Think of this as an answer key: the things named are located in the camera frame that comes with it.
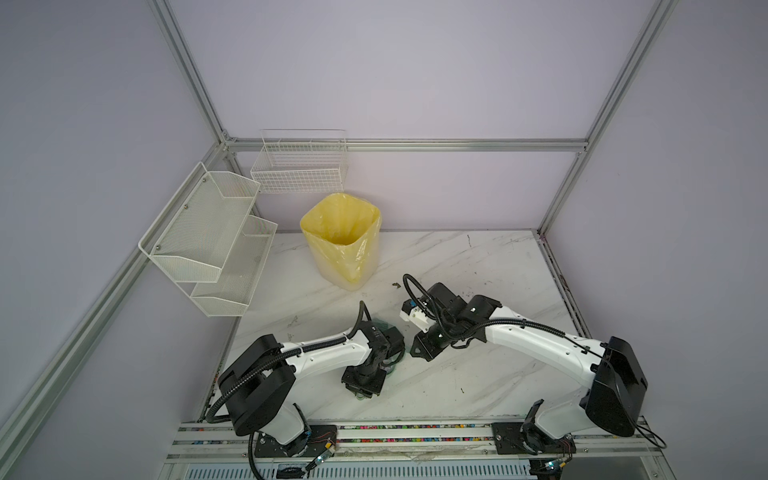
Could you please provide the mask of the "green plastic dustpan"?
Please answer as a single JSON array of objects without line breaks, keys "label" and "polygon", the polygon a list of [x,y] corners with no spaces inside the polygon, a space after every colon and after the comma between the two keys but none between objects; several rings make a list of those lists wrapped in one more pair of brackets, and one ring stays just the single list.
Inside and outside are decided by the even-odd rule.
[{"label": "green plastic dustpan", "polygon": [[384,322],[379,322],[376,326],[380,329],[386,340],[386,348],[384,349],[380,367],[386,375],[389,375],[405,356],[405,339],[400,330],[395,326]]}]

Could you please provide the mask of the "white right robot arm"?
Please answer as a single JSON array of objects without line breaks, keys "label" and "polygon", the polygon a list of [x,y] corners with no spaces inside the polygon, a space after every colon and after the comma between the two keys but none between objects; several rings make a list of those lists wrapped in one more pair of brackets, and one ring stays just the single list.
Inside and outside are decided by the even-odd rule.
[{"label": "white right robot arm", "polygon": [[540,361],[577,384],[556,401],[533,403],[519,426],[521,447],[542,454],[573,433],[599,428],[631,437],[638,423],[648,381],[629,342],[598,341],[535,322],[484,295],[464,300],[442,283],[424,288],[409,274],[400,317],[419,330],[411,354],[434,360],[447,348],[467,348],[473,341],[506,347]]}]

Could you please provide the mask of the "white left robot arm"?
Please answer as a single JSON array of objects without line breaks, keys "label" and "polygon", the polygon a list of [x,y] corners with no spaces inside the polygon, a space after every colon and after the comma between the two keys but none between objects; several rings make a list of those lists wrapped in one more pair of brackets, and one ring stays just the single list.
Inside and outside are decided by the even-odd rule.
[{"label": "white left robot arm", "polygon": [[338,370],[347,390],[370,398],[381,393],[404,354],[397,328],[370,321],[309,343],[280,343],[264,335],[220,374],[221,397],[206,412],[206,421],[229,422],[239,437],[263,438],[280,454],[298,456],[318,437],[300,407],[289,401],[299,381]]}]

